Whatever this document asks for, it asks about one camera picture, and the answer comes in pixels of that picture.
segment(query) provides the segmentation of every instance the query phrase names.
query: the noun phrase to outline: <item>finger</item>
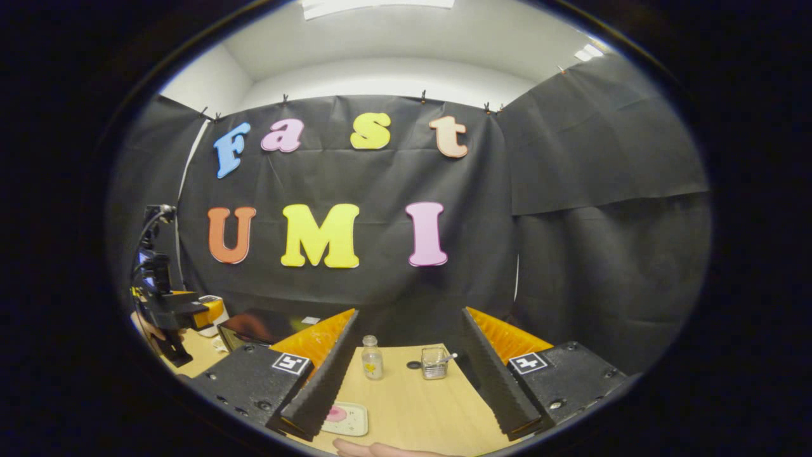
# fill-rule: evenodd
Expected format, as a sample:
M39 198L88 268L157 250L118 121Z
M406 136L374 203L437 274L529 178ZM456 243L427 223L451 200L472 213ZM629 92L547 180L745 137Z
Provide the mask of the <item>finger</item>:
M370 445L369 450L374 457L448 457L436 452L400 449L380 442Z
M341 438L333 440L333 446L335 446L335 449L338 449L350 457L375 457L372 452L369 451L369 446L344 441Z

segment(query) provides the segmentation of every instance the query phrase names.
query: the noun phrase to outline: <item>orange letter u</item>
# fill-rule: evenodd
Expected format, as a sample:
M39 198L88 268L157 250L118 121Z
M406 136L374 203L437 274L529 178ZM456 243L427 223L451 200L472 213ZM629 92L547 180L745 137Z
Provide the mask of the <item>orange letter u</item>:
M237 246L234 249L228 249L223 239L226 231L226 218L230 213L227 208L209 210L209 252L219 262L240 263L248 256L251 219L257 215L257 210L251 207L234 210L234 215L237 216Z

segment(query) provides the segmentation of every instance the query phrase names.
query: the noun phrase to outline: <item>letter m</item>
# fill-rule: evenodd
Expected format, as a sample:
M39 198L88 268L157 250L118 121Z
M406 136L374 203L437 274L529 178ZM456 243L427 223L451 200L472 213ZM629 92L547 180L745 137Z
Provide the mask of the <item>letter m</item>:
M348 203L335 205L327 213L321 227L316 224L307 205L290 205L282 210L287 217L287 246L282 265L301 267L305 265L300 245L304 247L310 264L318 265L322 254L330 245L330 253L324 264L330 268L355 268L358 258L352 248L352 226L358 215L358 207Z

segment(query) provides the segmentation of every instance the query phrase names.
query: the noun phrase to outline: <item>glass jar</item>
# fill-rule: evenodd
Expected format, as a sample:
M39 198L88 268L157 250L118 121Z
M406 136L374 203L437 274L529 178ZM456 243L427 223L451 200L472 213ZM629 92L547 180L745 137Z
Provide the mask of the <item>glass jar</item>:
M361 352L361 365L364 374L369 379L381 379L383 377L383 355L378 349L378 339L373 335L367 335L363 339L364 350Z

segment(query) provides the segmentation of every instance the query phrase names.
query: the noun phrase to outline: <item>foam letter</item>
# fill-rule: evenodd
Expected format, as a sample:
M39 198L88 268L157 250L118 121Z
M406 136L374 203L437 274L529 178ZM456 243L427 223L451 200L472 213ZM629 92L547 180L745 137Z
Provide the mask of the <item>foam letter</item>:
M257 215L257 210L251 207L241 207L234 210L234 215L237 216L237 246L234 249L228 249L223 240L228 214L229 211L226 208L212 208L209 210L209 252L218 262L240 263L248 256L251 219Z
M350 135L352 147L356 149L381 149L389 144L389 124L392 120L386 113L364 113L352 123L355 132Z
M457 124L454 116L444 116L429 122L429 127L437 129L437 149L448 157L460 158L468 153L466 145L458 145L457 133L465 133L465 126Z
M260 147L264 150L281 150L293 152L301 143L299 137L305 124L298 119L283 119L270 126L271 132L262 138Z
M310 264L318 265L327 245L330 253L324 264L330 268L355 268L358 258L352 248L352 226L358 215L358 207L348 203L335 205L327 213L321 227L316 225L313 213L307 205L290 205L282 210L287 217L287 247L282 265L301 267L305 264L299 244L304 247Z
M408 262L413 267L431 267L448 261L448 255L440 250L440 230L437 218L443 205L436 202L412 203L406 207L414 224L414 254Z
M240 165L240 159L237 159L234 154L240 154L245 148L245 141L242 135L251 130L251 124L243 122L237 128L226 133L219 140L214 142L214 147L217 148L217 157L220 162L220 170L217 171L217 178L222 179L228 173L233 172Z

